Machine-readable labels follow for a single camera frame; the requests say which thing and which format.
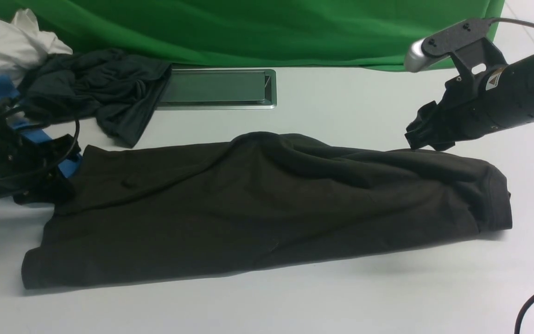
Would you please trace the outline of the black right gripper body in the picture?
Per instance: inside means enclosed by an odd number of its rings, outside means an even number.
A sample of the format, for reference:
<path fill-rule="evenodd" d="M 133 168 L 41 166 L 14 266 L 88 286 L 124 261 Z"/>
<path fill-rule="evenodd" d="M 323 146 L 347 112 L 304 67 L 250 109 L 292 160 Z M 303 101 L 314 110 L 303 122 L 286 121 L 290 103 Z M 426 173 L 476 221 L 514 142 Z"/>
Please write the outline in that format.
<path fill-rule="evenodd" d="M 405 137 L 411 149 L 445 151 L 528 123 L 534 123 L 534 54 L 492 66 L 472 83 L 447 82 L 441 101 L 422 106 Z"/>

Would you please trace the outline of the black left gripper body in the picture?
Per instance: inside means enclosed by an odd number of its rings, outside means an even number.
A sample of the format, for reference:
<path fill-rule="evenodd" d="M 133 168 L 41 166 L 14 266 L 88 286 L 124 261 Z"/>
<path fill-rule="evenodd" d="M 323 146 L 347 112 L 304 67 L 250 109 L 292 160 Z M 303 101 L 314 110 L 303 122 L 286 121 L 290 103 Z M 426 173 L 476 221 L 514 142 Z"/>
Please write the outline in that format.
<path fill-rule="evenodd" d="M 0 106 L 0 199 L 11 197 L 19 205 L 60 205 L 70 201 L 76 191 L 58 166 L 66 159 L 76 161 L 81 152 L 77 141 L 81 130 L 79 118 L 74 118 L 73 135 L 36 143 L 22 132 L 39 129 L 38 125 L 17 130 L 8 126 L 7 118 L 17 112 L 19 108 Z"/>

